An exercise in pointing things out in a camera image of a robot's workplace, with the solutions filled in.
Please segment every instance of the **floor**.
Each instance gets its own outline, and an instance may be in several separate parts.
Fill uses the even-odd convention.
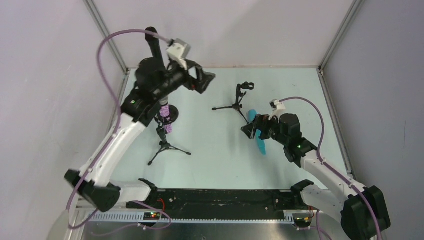
[[[261,155],[255,140],[249,140],[241,132],[246,122],[235,110],[212,111],[213,107],[232,105],[236,85],[244,82],[255,83],[255,89],[248,90],[242,101],[244,114],[251,109],[258,114],[270,114],[269,102],[273,99],[300,96],[315,103],[326,126],[321,153],[346,173],[316,69],[214,68],[205,71],[215,73],[216,78],[204,94],[180,87],[169,96],[169,103],[179,110],[179,118],[167,140],[192,155],[165,151],[147,166],[160,148],[157,124],[152,122],[126,152],[112,175],[113,180],[144,178],[159,188],[288,190],[309,179],[327,189],[311,174],[288,162],[279,143],[266,140],[267,154]],[[131,70],[124,97],[134,86],[134,72],[135,69]],[[318,145],[321,123],[315,110],[300,100],[290,100],[285,106],[287,113],[298,115],[303,136]]]

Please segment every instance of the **gray wall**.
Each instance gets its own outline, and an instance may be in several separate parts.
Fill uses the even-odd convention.
[[[378,186],[388,239],[424,228],[424,1],[365,1],[324,70],[354,172]]]
[[[43,240],[72,188],[63,179],[105,137],[113,104],[102,40],[81,0],[0,1],[0,239]],[[117,91],[123,74],[105,49]]]

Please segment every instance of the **black microphone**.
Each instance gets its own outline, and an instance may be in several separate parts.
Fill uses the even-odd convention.
[[[145,30],[156,34],[158,33],[156,28],[152,26],[149,26]],[[159,59],[162,62],[163,66],[165,66],[164,58],[162,57],[161,46],[159,45],[159,39],[147,33],[145,34],[145,39],[148,43],[148,46],[150,47],[152,56],[156,59]]]

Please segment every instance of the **black tripod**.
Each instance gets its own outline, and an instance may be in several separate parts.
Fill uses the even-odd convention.
[[[243,97],[248,94],[247,91],[244,93],[242,92],[242,89],[244,90],[253,90],[255,88],[255,84],[253,82],[247,82],[245,81],[243,84],[237,84],[237,89],[235,90],[235,103],[231,106],[223,106],[223,107],[214,107],[212,108],[212,111],[220,110],[220,109],[234,109],[240,115],[244,118],[246,123],[249,123],[246,117],[243,115],[242,111],[240,109],[243,108],[243,104],[240,104],[243,100]]]
[[[162,153],[162,152],[165,152],[166,150],[177,150],[177,151],[180,151],[180,152],[183,152],[183,153],[185,153],[185,154],[187,154],[187,155],[192,155],[190,152],[188,152],[188,151],[183,151],[183,150],[181,150],[181,149],[179,149],[179,148],[176,148],[176,147],[174,147],[174,146],[172,146],[168,141],[167,141],[167,132],[165,131],[165,129],[162,127],[162,125],[161,124],[159,124],[159,126],[156,128],[156,132],[157,132],[157,135],[159,135],[159,138],[160,138],[160,142],[159,142],[159,145],[160,145],[160,149],[159,149],[159,151],[157,151],[156,152],[156,154],[154,155],[154,157],[152,158],[152,160],[150,160],[148,163],[147,163],[147,165],[148,166],[150,166],[150,165],[152,165],[152,163],[153,163],[153,161],[155,160],[155,158],[160,154],[160,153]]]

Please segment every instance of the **white wall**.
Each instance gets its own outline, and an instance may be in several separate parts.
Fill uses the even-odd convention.
[[[324,70],[354,172],[385,196],[390,240],[422,239],[424,1],[365,1]]]
[[[91,156],[112,116],[95,62],[102,36],[81,0],[0,1],[0,32],[0,239],[42,240],[71,193],[66,170]]]
[[[232,67],[318,66],[353,0],[95,2],[110,32],[153,26],[189,43],[189,58],[204,67]],[[116,44],[129,67],[150,56],[142,36]]]

